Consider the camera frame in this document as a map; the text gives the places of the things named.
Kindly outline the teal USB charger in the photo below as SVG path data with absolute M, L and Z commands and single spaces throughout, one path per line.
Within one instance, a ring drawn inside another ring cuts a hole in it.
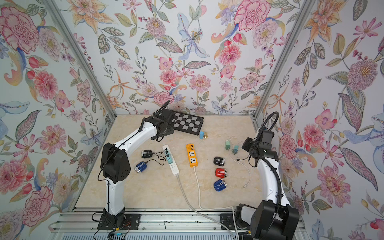
M 234 155 L 236 155 L 236 154 L 238 153 L 238 151 L 239 151 L 239 146 L 238 146 L 238 145 L 235 145 L 234 148 L 233 148 L 233 150 L 232 150 L 232 153 L 233 153 Z

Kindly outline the light green USB charger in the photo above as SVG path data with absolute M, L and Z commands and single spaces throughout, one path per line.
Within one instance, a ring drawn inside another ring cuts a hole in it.
M 231 149 L 231 142 L 229 140 L 226 140 L 225 142 L 225 149 L 229 151 Z

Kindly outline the red electric shaver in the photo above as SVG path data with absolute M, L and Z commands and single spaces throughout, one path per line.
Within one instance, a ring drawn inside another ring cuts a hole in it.
M 226 178 L 228 176 L 228 172 L 224 168 L 217 168 L 215 170 L 215 176 L 218 177 L 218 178 L 223 179 L 223 178 Z

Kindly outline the blue electric shaver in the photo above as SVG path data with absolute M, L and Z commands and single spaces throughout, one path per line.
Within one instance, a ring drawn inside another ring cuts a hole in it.
M 142 173 L 147 168 L 147 162 L 140 162 L 135 166 L 137 173 Z
M 219 179 L 216 182 L 214 182 L 214 189 L 217 192 L 223 191 L 224 189 L 226 189 L 226 187 L 227 187 L 227 183 L 225 182 L 224 179 Z

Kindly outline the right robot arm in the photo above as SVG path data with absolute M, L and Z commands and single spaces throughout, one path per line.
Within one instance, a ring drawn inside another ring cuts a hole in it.
M 255 160 L 263 179 L 263 200 L 258 207 L 240 204 L 234 221 L 242 229 L 250 229 L 257 240 L 292 240 L 300 220 L 299 211 L 284 194 L 279 172 L 278 154 L 272 150 L 274 133 L 259 129 L 255 139 L 247 138 L 242 149 Z

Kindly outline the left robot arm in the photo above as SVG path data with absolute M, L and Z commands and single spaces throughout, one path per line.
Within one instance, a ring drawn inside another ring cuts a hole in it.
M 103 209 L 101 224 L 116 230 L 125 225 L 125 206 L 123 201 L 123 181 L 131 172 L 129 157 L 146 141 L 162 140 L 174 133 L 175 113 L 162 109 L 143 118 L 138 129 L 115 144 L 106 143 L 102 150 L 101 171 L 107 187 L 106 206 Z

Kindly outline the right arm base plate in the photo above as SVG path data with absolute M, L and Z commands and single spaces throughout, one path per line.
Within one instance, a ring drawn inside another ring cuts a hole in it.
M 226 226 L 230 230 L 235 230 L 235 225 L 237 225 L 237 229 L 239 231 L 250 229 L 249 226 L 235 224 L 233 214 L 231 213 L 221 213 L 220 223 Z

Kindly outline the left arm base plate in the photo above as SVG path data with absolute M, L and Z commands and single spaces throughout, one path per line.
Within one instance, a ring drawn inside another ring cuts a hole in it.
M 117 217 L 103 214 L 98 223 L 97 230 L 138 230 L 140 220 L 140 214 L 124 214 Z

